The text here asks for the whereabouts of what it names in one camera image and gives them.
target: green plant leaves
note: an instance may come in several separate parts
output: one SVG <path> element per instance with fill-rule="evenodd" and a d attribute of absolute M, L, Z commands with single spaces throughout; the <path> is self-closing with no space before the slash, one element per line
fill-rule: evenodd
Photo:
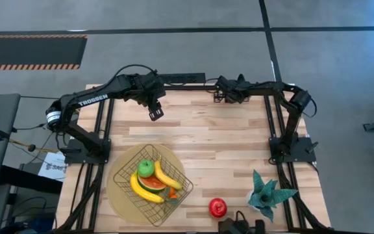
<path fill-rule="evenodd" d="M 298 190 L 295 190 L 295 189 L 274 190 L 273 199 L 275 200 L 275 203 L 281 203 L 287 200 L 288 198 L 291 198 L 297 192 Z"/>
<path fill-rule="evenodd" d="M 259 208 L 259 211 L 273 222 L 273 211 L 270 207 Z"/>
<path fill-rule="evenodd" d="M 262 178 L 260 177 L 259 173 L 256 172 L 256 170 L 253 170 L 253 192 L 254 193 L 257 193 L 257 192 L 260 192 L 262 191 L 262 189 L 264 188 L 264 182 L 262 180 Z"/>
<path fill-rule="evenodd" d="M 260 200 L 259 194 L 252 194 L 251 199 L 248 201 L 249 205 L 253 205 L 254 207 L 264 207 L 265 205 L 262 204 Z"/>
<path fill-rule="evenodd" d="M 264 216 L 271 220 L 271 222 L 273 222 L 273 211 L 271 207 L 276 208 L 277 206 L 275 204 L 287 200 L 298 192 L 294 189 L 275 190 L 277 183 L 278 181 L 270 180 L 265 185 L 259 173 L 253 170 L 254 192 L 249 199 L 248 204 L 258 208 Z"/>

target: red apple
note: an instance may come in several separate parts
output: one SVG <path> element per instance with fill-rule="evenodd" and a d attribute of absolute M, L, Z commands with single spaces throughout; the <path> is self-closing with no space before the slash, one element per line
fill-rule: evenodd
<path fill-rule="evenodd" d="M 221 218 L 225 216 L 227 212 L 227 206 L 225 201 L 221 198 L 214 198 L 208 204 L 208 211 L 210 214 L 216 218 Z"/>

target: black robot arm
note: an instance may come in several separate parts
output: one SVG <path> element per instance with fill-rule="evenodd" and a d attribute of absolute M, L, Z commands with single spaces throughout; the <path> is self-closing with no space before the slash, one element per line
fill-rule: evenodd
<path fill-rule="evenodd" d="M 248 101 L 250 96 L 275 96 L 290 114 L 286 124 L 285 133 L 281 136 L 278 145 L 279 155 L 290 155 L 291 148 L 298 139 L 297 128 L 305 107 L 310 103 L 310 94 L 298 86 L 278 81 L 268 81 L 251 84 L 245 81 L 241 74 L 237 80 L 228 80 L 223 76 L 219 77 L 217 90 L 214 93 L 214 100 L 220 102 L 223 98 L 227 103 L 242 103 Z M 289 101 L 285 99 L 284 91 L 293 92 L 294 95 Z"/>
<path fill-rule="evenodd" d="M 164 83 L 156 71 L 147 75 L 118 75 L 104 85 L 63 95 L 46 110 L 47 126 L 56 133 L 67 133 L 71 140 L 68 148 L 62 149 L 67 163 L 101 163 L 107 160 L 110 143 L 100 139 L 97 133 L 89 133 L 75 122 L 71 116 L 76 109 L 105 99 L 132 99 L 139 105 L 148 107 L 149 117 L 155 121 L 164 113 L 158 98 L 166 95 Z"/>

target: butcher block tabletop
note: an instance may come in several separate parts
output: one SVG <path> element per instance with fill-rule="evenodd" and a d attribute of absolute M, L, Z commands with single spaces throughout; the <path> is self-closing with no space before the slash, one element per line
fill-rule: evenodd
<path fill-rule="evenodd" d="M 270 97 L 276 132 L 280 133 L 273 97 Z M 223 198 L 227 204 L 226 217 L 234 218 L 241 211 L 253 225 L 263 219 L 268 231 L 286 231 L 284 206 L 273 209 L 273 223 L 258 211 L 247 206 L 247 193 L 253 190 L 253 170 L 265 182 L 278 180 L 276 166 L 270 165 L 269 124 L 263 97 L 251 97 L 250 102 L 240 104 L 214 103 L 212 94 L 206 91 L 167 91 L 160 98 L 164 116 L 152 122 L 148 110 L 135 101 L 115 100 L 110 130 L 112 151 L 103 174 L 101 197 L 97 210 L 95 232 L 154 232 L 154 231 L 217 231 L 218 221 L 208 213 L 208 203 L 213 198 Z M 108 101 L 105 103 L 102 127 L 105 127 Z M 81 109 L 78 124 L 93 131 L 98 104 Z M 282 109 L 284 121 L 288 113 Z M 306 135 L 303 120 L 298 133 Z M 106 181 L 114 161 L 125 150 L 137 144 L 162 144 L 173 150 L 181 160 L 186 177 L 194 189 L 160 226 L 131 224 L 116 216 L 106 195 Z M 316 171 L 305 162 L 294 163 L 299 193 L 311 212 L 324 225 L 330 226 L 321 185 Z M 81 166 L 67 168 L 58 209 L 58 226 L 69 216 L 73 193 Z M 82 194 L 86 165 L 77 189 L 75 206 Z M 298 227 L 295 204 L 290 199 L 293 224 Z M 86 208 L 83 228 L 88 227 L 92 200 Z"/>

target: hazard tape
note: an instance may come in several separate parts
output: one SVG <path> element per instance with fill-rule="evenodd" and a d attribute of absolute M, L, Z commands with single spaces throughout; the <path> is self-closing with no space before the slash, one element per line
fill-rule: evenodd
<path fill-rule="evenodd" d="M 0 70 L 76 70 L 79 64 L 0 64 Z"/>
<path fill-rule="evenodd" d="M 0 38 L 88 38 L 88 35 L 0 35 Z"/>

